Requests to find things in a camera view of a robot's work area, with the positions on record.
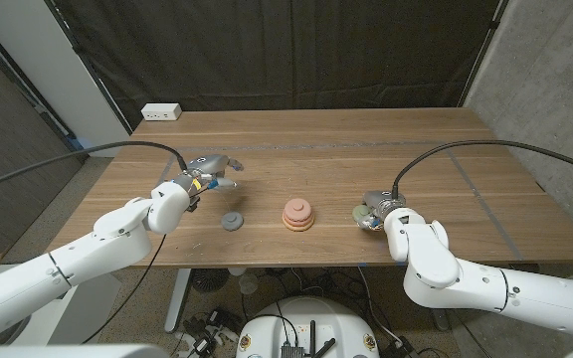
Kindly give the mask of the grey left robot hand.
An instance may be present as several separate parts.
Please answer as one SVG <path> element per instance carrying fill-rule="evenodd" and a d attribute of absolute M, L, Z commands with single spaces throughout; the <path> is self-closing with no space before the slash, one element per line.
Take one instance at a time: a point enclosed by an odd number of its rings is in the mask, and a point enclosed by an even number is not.
<path fill-rule="evenodd" d="M 232 189 L 237 183 L 225 177 L 226 169 L 243 171 L 244 165 L 223 154 L 210 154 L 198 157 L 187 163 L 187 168 L 172 182 L 182 187 L 190 197 L 197 197 L 211 189 Z"/>

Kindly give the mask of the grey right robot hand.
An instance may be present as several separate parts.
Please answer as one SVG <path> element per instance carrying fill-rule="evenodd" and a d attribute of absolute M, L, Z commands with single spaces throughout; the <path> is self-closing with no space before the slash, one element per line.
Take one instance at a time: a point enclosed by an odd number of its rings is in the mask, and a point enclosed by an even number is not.
<path fill-rule="evenodd" d="M 353 208 L 352 217 L 360 229 L 380 231 L 387 215 L 405 206 L 402 194 L 394 198 L 389 191 L 368 191 L 363 194 L 362 203 Z"/>

